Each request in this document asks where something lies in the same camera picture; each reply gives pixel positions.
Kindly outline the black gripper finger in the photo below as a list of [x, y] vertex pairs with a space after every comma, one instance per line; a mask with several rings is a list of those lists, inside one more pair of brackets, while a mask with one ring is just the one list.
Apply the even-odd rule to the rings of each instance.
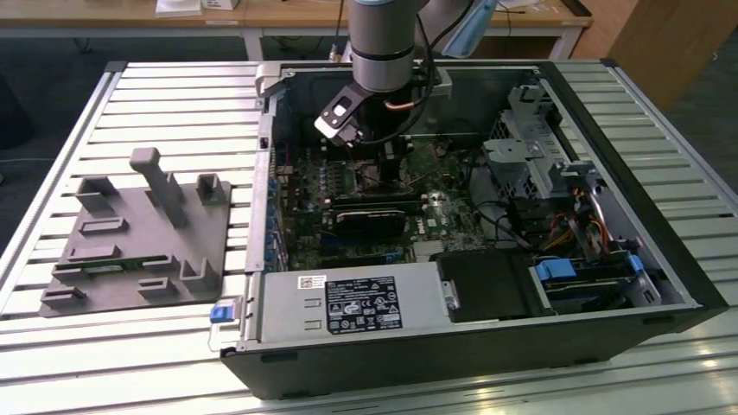
[[378, 150], [378, 172], [382, 182], [399, 179], [403, 160], [402, 144], [382, 144]]

